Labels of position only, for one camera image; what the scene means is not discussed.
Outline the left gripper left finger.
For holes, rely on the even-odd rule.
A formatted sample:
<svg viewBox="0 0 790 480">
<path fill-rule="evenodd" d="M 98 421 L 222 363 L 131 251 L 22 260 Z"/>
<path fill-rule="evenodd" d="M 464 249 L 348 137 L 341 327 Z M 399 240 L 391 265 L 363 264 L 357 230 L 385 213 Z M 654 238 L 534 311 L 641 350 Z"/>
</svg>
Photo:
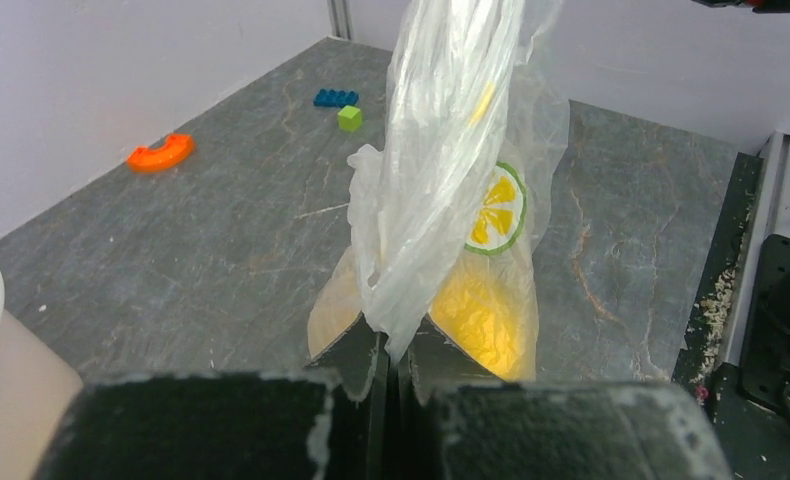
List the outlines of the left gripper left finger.
<svg viewBox="0 0 790 480">
<path fill-rule="evenodd" d="M 356 320 L 299 371 L 130 374 L 86 386 L 38 479 L 377 479 L 388 357 Z"/>
</svg>

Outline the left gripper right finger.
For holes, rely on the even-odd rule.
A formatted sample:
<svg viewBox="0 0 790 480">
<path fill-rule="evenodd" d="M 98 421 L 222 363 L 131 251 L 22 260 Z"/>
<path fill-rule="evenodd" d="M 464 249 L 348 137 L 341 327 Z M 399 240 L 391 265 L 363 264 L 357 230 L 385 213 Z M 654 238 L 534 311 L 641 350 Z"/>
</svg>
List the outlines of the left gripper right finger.
<svg viewBox="0 0 790 480">
<path fill-rule="evenodd" d="M 706 416 L 663 382 L 513 382 L 423 320 L 399 365 L 406 479 L 728 479 Z"/>
</svg>

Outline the clear plastic bag of fruits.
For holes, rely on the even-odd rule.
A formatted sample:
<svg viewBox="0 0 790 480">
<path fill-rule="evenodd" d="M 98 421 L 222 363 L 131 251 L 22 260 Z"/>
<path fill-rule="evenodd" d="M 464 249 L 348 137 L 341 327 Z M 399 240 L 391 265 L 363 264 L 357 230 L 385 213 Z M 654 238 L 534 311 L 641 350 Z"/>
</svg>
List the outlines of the clear plastic bag of fruits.
<svg viewBox="0 0 790 480">
<path fill-rule="evenodd" d="M 535 377 L 533 252 L 570 105 L 548 73 L 559 1 L 413 1 L 388 68 L 385 144 L 347 162 L 350 244 L 307 324 L 312 357 L 357 320 L 403 358 L 429 320 L 507 381 Z"/>
</svg>

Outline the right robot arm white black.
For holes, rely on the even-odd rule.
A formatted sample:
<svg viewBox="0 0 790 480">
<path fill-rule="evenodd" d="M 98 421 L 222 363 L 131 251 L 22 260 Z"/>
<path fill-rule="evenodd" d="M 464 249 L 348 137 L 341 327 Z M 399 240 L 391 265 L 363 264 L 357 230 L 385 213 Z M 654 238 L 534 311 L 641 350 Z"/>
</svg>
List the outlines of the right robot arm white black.
<svg viewBox="0 0 790 480">
<path fill-rule="evenodd" d="M 749 8 L 755 14 L 790 14 L 790 0 L 694 0 L 709 8 Z"/>
</svg>

